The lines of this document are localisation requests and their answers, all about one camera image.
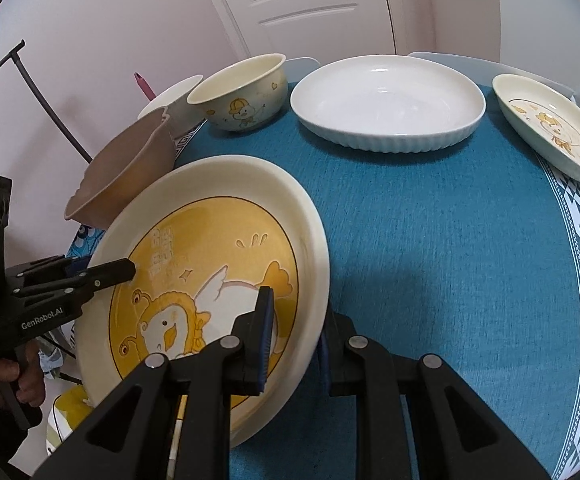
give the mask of blue tablecloth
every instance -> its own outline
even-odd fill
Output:
[[[443,356],[565,478],[580,467],[580,184],[537,158],[483,91],[480,127],[438,152],[343,148],[287,109],[249,134],[204,126],[177,166],[241,153],[292,174],[323,220],[334,308],[393,353]],[[231,453],[233,479],[354,471],[354,401],[327,398],[315,362]]]

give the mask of human hand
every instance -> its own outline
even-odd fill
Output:
[[[0,359],[0,383],[13,383],[18,380],[19,390],[16,399],[21,404],[29,404],[38,408],[45,400],[45,382],[39,363],[39,346],[34,340],[25,346],[27,370],[19,377],[19,365],[8,359]],[[0,393],[0,408],[8,409],[7,403]]]

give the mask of white door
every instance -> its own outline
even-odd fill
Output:
[[[281,52],[322,63],[395,54],[386,0],[225,0],[246,55]]]

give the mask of white plate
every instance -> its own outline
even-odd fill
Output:
[[[481,90],[439,63],[407,56],[361,56],[301,80],[291,105],[324,139],[372,152],[428,152],[464,140],[486,109]]]
[[[150,101],[138,114],[138,118],[149,114],[162,106],[167,107],[170,116],[170,127],[174,138],[187,133],[203,120],[203,114],[187,103],[188,94],[203,80],[202,75],[193,75],[170,86]]]
[[[492,82],[503,115],[537,153],[580,181],[580,108],[530,78],[502,74]]]
[[[276,367],[263,395],[233,404],[231,445],[263,428],[304,375],[327,306],[326,237],[301,185],[250,156],[188,164],[127,206],[90,265],[124,257],[137,266],[134,280],[98,292],[76,322],[76,354],[92,402],[147,352],[172,358],[229,333],[238,314],[254,309],[255,286],[270,284]]]

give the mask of bowl rim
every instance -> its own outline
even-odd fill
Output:
[[[317,74],[320,70],[323,70],[327,67],[331,67],[333,65],[342,64],[345,62],[350,62],[351,60],[366,59],[366,58],[416,60],[413,63],[427,65],[427,66],[437,65],[437,67],[442,67],[441,70],[445,70],[446,72],[453,72],[453,73],[461,76],[461,79],[464,80],[466,83],[469,83],[469,86],[473,87],[478,92],[478,95],[481,96],[481,98],[480,98],[481,111],[478,113],[478,115],[475,116],[475,118],[473,120],[469,121],[468,123],[461,124],[459,126],[455,126],[452,130],[439,130],[439,131],[434,131],[434,132],[426,132],[424,134],[368,134],[368,133],[361,133],[361,132],[352,132],[349,130],[339,130],[337,128],[333,128],[332,126],[327,126],[327,124],[318,123],[312,119],[308,119],[304,115],[299,113],[298,110],[296,110],[296,108],[294,106],[295,99],[296,99],[295,94],[297,93],[297,91],[301,92],[301,89],[303,87],[309,85],[310,80],[313,79],[315,77],[315,74]],[[290,96],[290,106],[292,108],[292,111],[297,115],[297,117],[301,120],[301,122],[313,124],[314,126],[321,128],[323,130],[327,130],[329,132],[336,132],[337,134],[339,134],[341,136],[363,137],[363,138],[372,138],[372,139],[403,139],[405,137],[409,137],[409,138],[433,138],[433,137],[438,137],[438,136],[451,135],[451,134],[454,134],[455,132],[459,132],[459,131],[464,130],[466,128],[471,128],[474,124],[479,124],[479,122],[483,119],[483,116],[485,115],[485,112],[486,112],[486,98],[485,98],[485,95],[483,94],[483,92],[481,91],[481,89],[479,88],[479,86],[472,79],[470,79],[468,76],[462,74],[458,70],[455,70],[454,68],[450,68],[449,66],[446,66],[444,64],[437,63],[436,61],[430,61],[428,59],[422,59],[420,57],[401,56],[400,54],[371,54],[369,56],[355,56],[355,57],[348,57],[345,59],[340,59],[339,61],[335,61],[333,63],[323,65],[323,66],[319,67],[318,69],[316,69],[314,72],[311,72],[310,74],[305,76],[303,79],[301,79],[301,81],[299,81],[297,86],[295,86],[294,90],[292,91],[292,95]]]
[[[569,108],[574,113],[576,113],[580,116],[579,106],[577,106],[575,103],[570,101],[565,95],[560,94],[559,92],[550,88],[546,84],[541,83],[540,81],[537,81],[535,79],[523,76],[523,75],[499,74],[492,80],[492,89],[494,90],[494,93],[497,96],[497,100],[499,101],[499,104],[503,105],[505,108],[507,108],[510,111],[510,113],[514,114],[515,117],[517,117],[516,112],[514,110],[512,110],[512,107],[510,106],[510,104],[506,101],[506,99],[504,97],[502,97],[500,95],[499,91],[497,91],[497,87],[500,87],[500,82],[505,81],[505,80],[518,80],[518,81],[522,81],[525,84],[530,84],[531,86],[535,86],[535,87],[539,87],[539,88],[544,87],[545,89],[548,89],[551,94],[553,94],[555,96],[555,99],[557,99],[557,101],[560,102],[560,105],[562,105],[563,107]],[[532,131],[532,133],[534,134],[534,136],[536,138],[540,139],[539,142],[541,142],[541,144],[545,148],[547,148],[550,152],[558,154],[559,156],[565,156],[566,157],[565,160],[575,164],[580,169],[580,164],[576,160],[573,160],[573,159],[567,157],[559,148],[554,146],[549,140],[545,139],[544,136],[541,136],[539,133],[537,133],[537,131],[535,131],[535,129],[532,127],[531,124],[525,124],[525,123],[523,123],[523,124],[525,126],[527,126]]]
[[[81,191],[81,187],[83,186],[83,182],[84,180],[87,178],[87,170],[89,170],[89,168],[91,167],[91,165],[94,163],[94,161],[99,158],[100,155],[102,155],[103,152],[106,152],[106,150],[111,149],[110,146],[111,144],[118,139],[119,137],[121,137],[127,130],[129,130],[130,128],[132,128],[136,123],[143,121],[143,120],[147,120],[147,117],[151,116],[152,114],[156,115],[157,113],[161,113],[161,124],[159,124],[159,126],[157,126],[156,128],[154,128],[154,130],[152,130],[152,133],[150,134],[150,137],[148,137],[148,139],[145,141],[145,143],[143,144],[143,146],[141,146],[140,150],[138,150],[138,152],[136,153],[136,155],[134,155],[134,157],[132,158],[131,161],[129,161],[126,166],[119,171],[119,173],[110,181],[108,182],[105,186],[103,186],[101,189],[99,189],[96,193],[94,193],[88,200],[86,200],[85,202],[83,202],[80,206],[76,207],[76,208],[72,208],[70,210],[70,205],[73,202],[73,200],[75,200],[78,195],[79,195],[79,191]],[[155,110],[152,110],[149,114],[143,116],[142,118],[140,118],[137,121],[134,121],[134,123],[130,124],[130,126],[128,126],[127,128],[123,129],[122,132],[120,132],[116,137],[114,137],[114,139],[110,140],[110,142],[108,142],[103,149],[98,152],[94,158],[92,159],[92,162],[90,162],[86,168],[86,171],[84,171],[83,174],[83,178],[81,179],[80,183],[78,184],[78,188],[76,189],[76,191],[74,192],[74,194],[70,197],[70,199],[68,200],[68,203],[65,206],[65,210],[63,212],[63,218],[65,218],[66,220],[71,220],[74,218],[74,215],[76,215],[77,213],[79,213],[80,211],[82,211],[86,206],[90,205],[92,202],[94,202],[94,200],[96,200],[101,194],[103,194],[103,192],[105,192],[106,190],[108,190],[111,186],[113,186],[124,174],[126,174],[128,171],[130,171],[130,168],[136,163],[136,161],[143,156],[143,154],[145,153],[145,151],[148,149],[148,146],[150,145],[150,142],[152,141],[152,139],[161,132],[161,129],[164,128],[167,123],[169,122],[170,119],[170,115],[167,113],[167,107],[166,106],[161,106],[159,108],[156,108]]]
[[[181,99],[183,99],[184,97],[189,95],[189,93],[192,90],[194,90],[201,83],[202,80],[203,80],[203,75],[197,74],[197,75],[187,77],[183,80],[180,80],[178,83],[174,83],[172,86],[170,86],[170,88],[164,90],[159,95],[154,97],[154,99],[152,101],[150,101],[148,104],[146,104],[145,107],[143,108],[143,110],[141,110],[140,113],[138,114],[137,120],[144,118],[147,114],[156,110],[157,108],[169,107],[169,106],[173,105],[174,103],[180,101]],[[186,90],[184,92],[182,92],[182,91],[180,91],[181,88],[186,88]],[[169,99],[168,94],[176,95],[176,97],[169,100],[169,102],[167,102],[167,103],[163,103],[163,104],[157,103],[159,98]]]
[[[220,94],[216,94],[213,95],[212,97],[208,98],[208,99],[203,99],[203,100],[194,100],[193,97],[195,95],[195,92],[198,91],[199,88],[202,88],[203,85],[207,85],[210,81],[216,80],[218,79],[220,76],[224,75],[226,72],[229,72],[230,70],[233,70],[234,67],[241,65],[241,64],[245,64],[248,62],[252,62],[253,59],[262,59],[262,58],[266,58],[266,57],[278,57],[278,63],[276,65],[274,65],[271,69],[267,70],[266,72],[263,72],[260,75],[254,76],[253,78],[249,79],[248,81],[235,86],[234,88],[230,88]],[[260,79],[263,79],[265,76],[270,75],[272,72],[279,70],[283,64],[285,63],[286,60],[286,56],[285,54],[279,54],[279,53],[274,53],[274,54],[261,54],[260,56],[253,56],[253,57],[248,57],[247,59],[242,59],[240,61],[237,61],[236,63],[231,64],[230,66],[225,67],[224,69],[219,70],[218,72],[212,74],[208,79],[206,79],[205,81],[200,82],[188,95],[187,95],[187,103],[189,105],[201,105],[204,103],[209,103],[210,101],[214,101],[215,99],[219,99],[221,97],[225,97],[228,94],[231,94],[232,92],[235,92],[237,90],[241,90],[242,88],[245,88],[246,86],[255,83],[256,81],[259,81]]]

